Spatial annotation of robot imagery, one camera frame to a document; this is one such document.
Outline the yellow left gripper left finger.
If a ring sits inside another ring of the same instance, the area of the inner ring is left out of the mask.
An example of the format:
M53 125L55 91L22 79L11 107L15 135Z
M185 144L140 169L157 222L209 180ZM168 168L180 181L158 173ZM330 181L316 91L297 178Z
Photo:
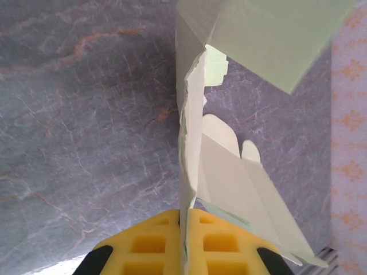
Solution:
M182 274L179 211L166 210L100 241L74 274Z

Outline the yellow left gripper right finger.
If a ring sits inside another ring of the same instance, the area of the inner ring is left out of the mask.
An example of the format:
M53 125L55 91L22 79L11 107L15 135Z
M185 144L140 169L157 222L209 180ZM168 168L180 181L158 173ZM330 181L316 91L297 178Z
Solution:
M270 242L200 209L189 210L188 274L291 274Z

